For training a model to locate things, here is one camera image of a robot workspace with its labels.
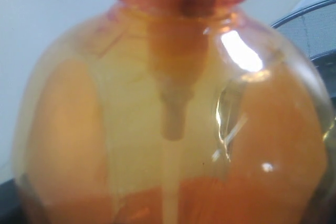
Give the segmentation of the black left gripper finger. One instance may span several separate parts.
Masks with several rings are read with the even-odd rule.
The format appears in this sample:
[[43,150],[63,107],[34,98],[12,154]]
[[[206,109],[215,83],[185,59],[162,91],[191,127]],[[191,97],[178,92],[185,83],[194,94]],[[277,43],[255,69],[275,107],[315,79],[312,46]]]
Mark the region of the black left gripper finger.
[[1,184],[1,223],[32,223],[29,186],[27,178]]

